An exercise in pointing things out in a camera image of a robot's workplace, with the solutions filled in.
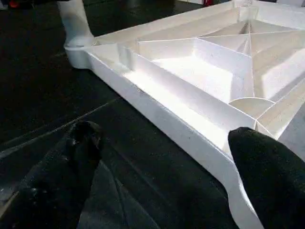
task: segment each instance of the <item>white plastic tray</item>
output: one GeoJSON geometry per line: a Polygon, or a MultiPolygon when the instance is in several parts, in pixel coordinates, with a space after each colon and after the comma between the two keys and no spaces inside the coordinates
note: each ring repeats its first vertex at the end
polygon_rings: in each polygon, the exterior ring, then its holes
{"type": "Polygon", "coordinates": [[[71,21],[67,4],[71,64],[91,69],[214,175],[240,228],[263,228],[227,135],[247,126],[278,139],[305,102],[305,10],[227,2],[93,38],[83,11],[71,21]],[[77,20],[81,32],[69,26],[77,20]]]}

